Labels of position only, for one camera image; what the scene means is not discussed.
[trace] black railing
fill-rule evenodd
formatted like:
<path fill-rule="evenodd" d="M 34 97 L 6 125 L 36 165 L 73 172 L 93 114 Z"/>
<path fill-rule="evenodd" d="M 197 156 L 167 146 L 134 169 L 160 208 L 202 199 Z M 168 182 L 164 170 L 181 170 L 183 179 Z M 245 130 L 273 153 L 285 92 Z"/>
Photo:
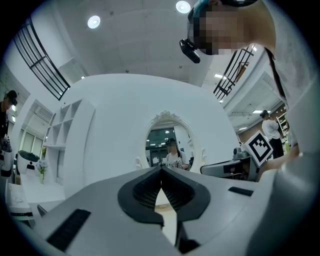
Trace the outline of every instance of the black railing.
<path fill-rule="evenodd" d="M 13 41 L 34 75 L 60 100 L 70 85 L 49 58 L 30 17 L 21 26 Z"/>
<path fill-rule="evenodd" d="M 233 53 L 223 76 L 213 91 L 219 101 L 229 95 L 239 78 L 242 76 L 245 68 L 247 68 L 250 63 L 251 57 L 254 56 L 253 49 L 254 46 L 248 46 L 246 49 L 236 50 Z"/>

